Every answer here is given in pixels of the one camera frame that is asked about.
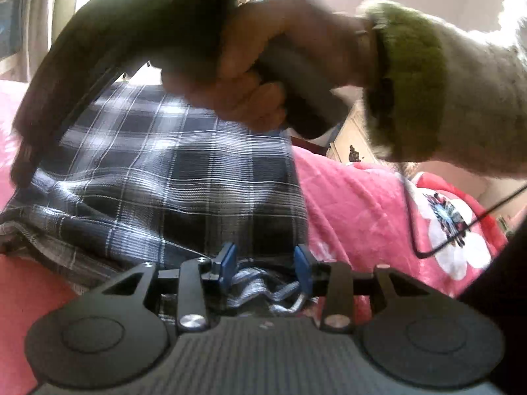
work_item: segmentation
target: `pink fabric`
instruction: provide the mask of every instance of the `pink fabric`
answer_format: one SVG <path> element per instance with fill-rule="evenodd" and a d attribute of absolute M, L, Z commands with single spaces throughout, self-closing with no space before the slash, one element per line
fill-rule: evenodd
<path fill-rule="evenodd" d="M 9 168 L 16 153 L 16 139 L 10 135 L 11 122 L 27 85 L 0 81 L 0 207 L 14 189 Z M 468 269 L 460 281 L 453 281 L 435 258 L 420 261 L 410 248 L 407 216 L 400 180 L 384 167 L 366 164 L 342 166 L 323 156 L 294 147 L 294 159 L 305 196 L 309 246 L 323 261 L 345 261 L 358 271 L 369 272 L 387 263 L 423 282 L 455 295 L 468 285 L 479 270 Z M 425 174 L 419 188 L 432 189 L 463 199 L 475 214 L 481 206 L 449 186 L 439 177 Z M 429 221 L 417 218 L 420 247 L 429 248 Z M 495 222 L 486 219 L 478 233 L 495 254 L 505 239 Z M 62 281 L 39 264 L 0 255 L 0 393 L 26 393 L 35 384 L 25 361 L 23 340 L 31 324 L 43 314 L 60 307 L 75 295 Z M 367 319 L 368 304 L 357 300 L 358 320 Z"/>
<path fill-rule="evenodd" d="M 527 218 L 527 205 L 524 206 L 520 212 L 518 212 L 515 216 L 512 217 L 511 220 L 511 228 L 516 230 L 520 227 L 520 224 L 523 220 Z"/>
<path fill-rule="evenodd" d="M 24 395 L 36 380 L 24 355 L 24 338 L 33 322 L 75 293 L 62 277 L 42 265 L 0 255 L 0 393 Z"/>
<path fill-rule="evenodd" d="M 0 209 L 4 208 L 15 190 L 9 170 L 16 155 L 18 140 L 11 134 L 11 123 L 26 89 L 27 83 L 0 80 Z"/>
<path fill-rule="evenodd" d="M 475 247 L 471 249 L 475 252 L 469 258 L 463 255 L 469 248 L 449 245 L 441 254 L 419 260 L 409 242 L 404 196 L 396 174 L 375 165 L 342 166 L 304 149 L 293 149 L 308 212 L 309 247 L 318 260 L 345 261 L 361 272 L 370 272 L 379 263 L 389 264 L 454 296 L 483 271 L 490 257 L 506 242 L 496 222 L 489 217 L 467 235 L 471 245 L 475 238 Z M 475 214 L 482 211 L 477 201 L 436 176 L 423 178 L 415 194 L 421 195 L 426 202 L 423 193 L 430 187 L 440 187 L 439 192 L 451 200 L 463 198 Z M 414 224 L 421 250 L 429 250 L 432 246 L 431 220 L 429 214 L 423 216 L 417 205 L 414 207 Z M 357 306 L 357 318 L 367 319 L 366 301 L 359 299 Z"/>

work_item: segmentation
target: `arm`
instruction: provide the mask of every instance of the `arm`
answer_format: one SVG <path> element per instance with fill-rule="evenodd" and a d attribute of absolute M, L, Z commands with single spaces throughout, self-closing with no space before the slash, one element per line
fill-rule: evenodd
<path fill-rule="evenodd" d="M 379 85 L 365 93 L 380 154 L 527 174 L 527 65 L 516 40 L 526 33 L 517 18 L 482 34 L 387 1 L 367 1 L 360 12 L 375 23 L 386 59 Z"/>

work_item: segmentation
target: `metal rivet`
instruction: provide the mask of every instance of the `metal rivet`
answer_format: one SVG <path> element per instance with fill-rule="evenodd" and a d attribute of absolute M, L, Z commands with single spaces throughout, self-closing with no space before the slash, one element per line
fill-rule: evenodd
<path fill-rule="evenodd" d="M 330 315 L 325 320 L 324 323 L 331 328 L 346 328 L 351 324 L 350 318 L 346 315 Z"/>
<path fill-rule="evenodd" d="M 179 324 L 188 329 L 199 329 L 204 327 L 206 323 L 204 316 L 196 314 L 185 315 L 179 320 Z"/>

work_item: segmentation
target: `wooden furniture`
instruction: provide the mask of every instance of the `wooden furniture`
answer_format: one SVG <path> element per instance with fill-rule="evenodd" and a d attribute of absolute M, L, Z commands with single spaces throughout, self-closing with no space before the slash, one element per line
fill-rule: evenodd
<path fill-rule="evenodd" d="M 349 164 L 350 146 L 358 152 L 361 162 L 385 165 L 396 171 L 399 170 L 396 164 L 377 159 L 373 154 L 367 139 L 364 107 L 361 100 L 355 102 L 335 141 L 330 143 L 326 157 Z M 404 164 L 404 174 L 407 177 L 411 178 L 423 171 L 439 175 L 446 182 L 475 199 L 479 198 L 488 187 L 488 180 L 485 177 L 472 174 L 450 163 L 429 161 Z"/>
<path fill-rule="evenodd" d="M 329 144 L 326 157 L 347 164 L 349 163 L 350 146 L 357 151 L 361 162 L 387 164 L 377 159 L 370 148 L 361 100 L 355 102 L 335 141 Z"/>

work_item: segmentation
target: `fingers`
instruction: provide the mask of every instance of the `fingers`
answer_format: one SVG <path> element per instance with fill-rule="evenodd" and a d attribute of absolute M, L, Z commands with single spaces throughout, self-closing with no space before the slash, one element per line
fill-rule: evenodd
<path fill-rule="evenodd" d="M 285 118 L 282 107 L 285 92 L 279 83 L 259 86 L 250 96 L 226 112 L 217 112 L 224 120 L 241 121 L 257 132 L 278 128 Z"/>
<path fill-rule="evenodd" d="M 260 84 L 252 71 L 234 79 L 200 85 L 174 72 L 161 74 L 167 92 L 183 95 L 194 107 L 211 108 L 219 118 L 257 132 L 278 128 L 285 119 L 285 91 L 279 83 Z"/>
<path fill-rule="evenodd" d="M 264 0 L 239 7 L 223 29 L 219 78 L 235 78 L 247 71 L 267 42 L 288 30 L 299 1 Z"/>

